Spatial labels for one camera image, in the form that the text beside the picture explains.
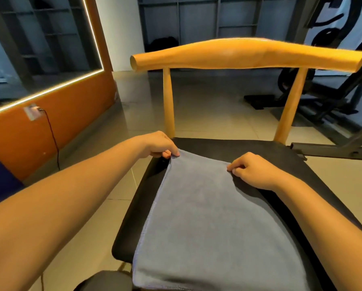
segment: orange wall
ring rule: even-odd
[[[24,106],[46,110],[62,148],[114,102],[116,85],[96,3],[86,3],[104,71],[0,112],[0,161],[20,180],[56,153],[46,117],[30,121]]]

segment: mirror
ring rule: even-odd
[[[0,107],[99,69],[83,0],[0,0]]]

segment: wooden chair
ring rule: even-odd
[[[277,167],[303,180],[362,230],[362,225],[347,207],[309,166],[286,146],[308,68],[353,73],[362,66],[362,52],[319,48],[268,39],[234,38],[215,39],[157,52],[137,54],[131,56],[130,62],[135,71],[164,70],[165,132],[173,138],[180,149],[226,162],[231,162],[248,151],[259,154]],[[174,138],[170,68],[250,69],[261,67],[299,68],[273,141]],[[153,159],[150,162],[113,245],[112,254],[116,259],[132,263],[140,233],[168,163],[169,161],[165,159]],[[333,283],[287,207],[273,192],[261,192],[298,239],[323,288],[335,290]]]

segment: lighted mirror frame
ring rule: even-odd
[[[97,51],[97,54],[98,54],[98,56],[99,56],[99,60],[100,60],[100,64],[101,64],[101,69],[98,69],[98,70],[96,70],[96,71],[92,71],[91,73],[85,74],[85,75],[83,75],[83,76],[79,76],[78,78],[72,79],[72,80],[67,81],[67,82],[65,82],[65,83],[62,83],[62,84],[58,84],[58,85],[56,85],[56,86],[54,86],[54,87],[52,87],[52,88],[46,89],[46,90],[44,90],[44,91],[42,91],[42,92],[35,93],[35,94],[33,94],[33,95],[29,95],[29,96],[27,96],[27,97],[25,97],[25,98],[23,98],[23,99],[20,99],[20,100],[18,100],[18,101],[13,102],[13,103],[10,103],[10,104],[7,104],[7,105],[5,105],[5,106],[2,106],[2,107],[0,107],[0,112],[2,112],[2,111],[4,111],[4,110],[7,110],[7,109],[9,109],[9,108],[11,108],[11,107],[14,107],[14,106],[16,106],[16,105],[22,104],[22,103],[24,103],[24,102],[27,102],[27,101],[33,100],[33,99],[35,99],[35,98],[38,98],[38,97],[40,97],[40,96],[42,96],[42,95],[45,95],[45,94],[47,94],[47,93],[49,93],[49,92],[53,92],[53,91],[55,91],[55,90],[61,89],[61,88],[65,87],[65,86],[68,86],[68,85],[70,85],[70,84],[76,83],[77,81],[81,81],[82,79],[88,78],[88,77],[90,77],[90,76],[93,76],[93,75],[95,75],[95,74],[97,74],[97,73],[100,73],[100,72],[104,71],[104,65],[103,65],[103,61],[101,60],[101,55],[100,55],[100,51],[99,51],[99,46],[97,45],[97,40],[96,40],[96,37],[95,37],[95,32],[94,32],[94,30],[93,30],[91,18],[90,18],[90,16],[89,16],[89,12],[88,12],[88,8],[87,8],[87,3],[86,3],[85,0],[82,0],[82,4],[83,4],[83,6],[84,6],[84,10],[85,10],[85,13],[86,13],[86,15],[87,15],[89,27],[91,28],[92,37],[93,37],[93,40],[94,40],[94,42],[95,42],[96,51]]]

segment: wall socket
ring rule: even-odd
[[[34,121],[42,116],[42,112],[37,109],[37,105],[34,103],[29,106],[23,107],[23,110],[26,112],[26,115],[30,119],[30,121]]]

